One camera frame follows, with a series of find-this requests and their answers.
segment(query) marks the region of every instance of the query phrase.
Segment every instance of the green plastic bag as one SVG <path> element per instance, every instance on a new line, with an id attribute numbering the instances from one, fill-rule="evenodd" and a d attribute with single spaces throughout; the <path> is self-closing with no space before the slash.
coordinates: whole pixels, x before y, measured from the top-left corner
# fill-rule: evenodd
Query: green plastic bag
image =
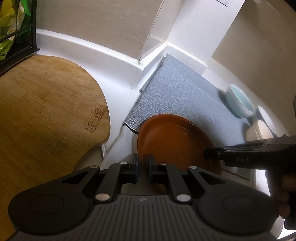
<path id="1" fill-rule="evenodd" d="M 31 12 L 28 8 L 28 0 L 20 0 L 18 11 L 17 11 L 17 30 L 25 28 L 31 24 Z M 17 34 L 16 42 L 22 43 L 26 38 L 26 34 L 30 32 L 30 29 Z"/>
<path id="2" fill-rule="evenodd" d="M 11 0 L 3 0 L 0 11 L 0 38 L 3 38 L 16 31 L 16 15 Z M 0 61 L 5 59 L 11 49 L 15 36 L 0 43 Z"/>

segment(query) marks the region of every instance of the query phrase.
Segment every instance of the human hand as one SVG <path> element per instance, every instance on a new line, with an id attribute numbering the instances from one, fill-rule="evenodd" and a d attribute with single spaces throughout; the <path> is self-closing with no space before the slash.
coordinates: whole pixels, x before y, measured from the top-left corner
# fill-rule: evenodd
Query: human hand
<path id="1" fill-rule="evenodd" d="M 266 171 L 268 189 L 270 196 L 277 202 L 279 215 L 285 219 L 290 214 L 289 192 L 296 191 L 296 173 L 279 174 L 276 172 Z"/>

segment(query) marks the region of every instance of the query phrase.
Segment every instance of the gray cloth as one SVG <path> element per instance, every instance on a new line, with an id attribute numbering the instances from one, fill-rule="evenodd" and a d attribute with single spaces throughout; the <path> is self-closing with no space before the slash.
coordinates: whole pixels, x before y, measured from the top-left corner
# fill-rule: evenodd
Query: gray cloth
<path id="1" fill-rule="evenodd" d="M 215 146 L 245 142 L 246 119 L 234 116 L 225 95 L 191 68 L 167 55 L 125 120 L 131 129 L 157 114 L 182 116 L 200 127 Z"/>

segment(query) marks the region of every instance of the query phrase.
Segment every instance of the round wooden cutting board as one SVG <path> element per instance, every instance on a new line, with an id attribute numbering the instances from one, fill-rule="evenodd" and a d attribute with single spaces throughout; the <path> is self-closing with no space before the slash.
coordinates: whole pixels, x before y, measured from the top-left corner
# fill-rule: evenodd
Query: round wooden cutting board
<path id="1" fill-rule="evenodd" d="M 109 133 L 103 92 L 77 64 L 32 56 L 1 76 L 0 240 L 14 233 L 17 193 L 71 173 Z"/>

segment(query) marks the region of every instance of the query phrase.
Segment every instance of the wire basket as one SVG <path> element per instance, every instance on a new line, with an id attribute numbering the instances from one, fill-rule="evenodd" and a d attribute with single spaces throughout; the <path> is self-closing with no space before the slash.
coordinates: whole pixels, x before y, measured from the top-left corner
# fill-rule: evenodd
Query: wire basket
<path id="1" fill-rule="evenodd" d="M 36 7 L 37 0 L 32 0 L 30 25 L 14 31 L 13 33 L 10 33 L 9 35 L 0 39 L 0 43 L 2 43 L 6 39 L 14 35 L 16 36 L 19 33 L 30 30 L 29 38 L 22 43 L 17 43 L 16 41 L 14 41 L 5 59 L 0 61 L 0 76 L 3 75 L 10 68 L 15 66 L 17 63 L 21 62 L 22 60 L 26 59 L 39 50 L 36 44 Z"/>

